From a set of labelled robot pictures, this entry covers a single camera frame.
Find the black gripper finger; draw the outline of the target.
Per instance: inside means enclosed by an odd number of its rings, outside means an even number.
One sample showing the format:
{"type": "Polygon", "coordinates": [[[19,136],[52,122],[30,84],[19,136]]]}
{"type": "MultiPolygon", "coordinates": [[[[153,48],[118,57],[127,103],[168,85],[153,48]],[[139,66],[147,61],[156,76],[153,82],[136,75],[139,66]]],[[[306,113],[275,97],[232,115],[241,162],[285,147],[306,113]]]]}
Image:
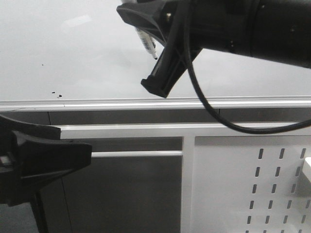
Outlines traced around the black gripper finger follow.
{"type": "Polygon", "coordinates": [[[117,7],[117,13],[126,24],[141,29],[163,46],[180,46],[180,1],[123,3],[117,7]]]}

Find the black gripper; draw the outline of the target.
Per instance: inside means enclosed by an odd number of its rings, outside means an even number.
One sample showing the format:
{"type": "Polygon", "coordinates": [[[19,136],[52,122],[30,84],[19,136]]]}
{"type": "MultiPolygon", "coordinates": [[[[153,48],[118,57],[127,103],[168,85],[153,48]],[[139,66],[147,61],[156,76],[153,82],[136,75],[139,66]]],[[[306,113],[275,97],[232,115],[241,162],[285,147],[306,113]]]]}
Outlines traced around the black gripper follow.
{"type": "Polygon", "coordinates": [[[91,163],[92,146],[60,140],[61,129],[0,116],[0,202],[16,206],[91,163]]]}
{"type": "Polygon", "coordinates": [[[164,46],[151,74],[141,85],[151,94],[166,98],[187,70],[184,23],[190,3],[194,3],[190,44],[194,49],[210,49],[255,57],[256,0],[167,0],[149,31],[164,46]]]}

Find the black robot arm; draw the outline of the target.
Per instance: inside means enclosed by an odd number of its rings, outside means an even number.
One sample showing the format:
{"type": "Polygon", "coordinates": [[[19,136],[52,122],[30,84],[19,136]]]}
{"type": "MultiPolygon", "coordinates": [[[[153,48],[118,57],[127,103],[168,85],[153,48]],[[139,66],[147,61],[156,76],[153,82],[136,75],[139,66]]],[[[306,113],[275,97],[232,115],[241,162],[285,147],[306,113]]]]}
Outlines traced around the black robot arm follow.
{"type": "Polygon", "coordinates": [[[311,66],[308,0],[140,0],[117,7],[122,20],[164,47],[141,85],[167,97],[186,71],[184,24],[191,15],[190,54],[229,52],[300,67],[311,66]]]}

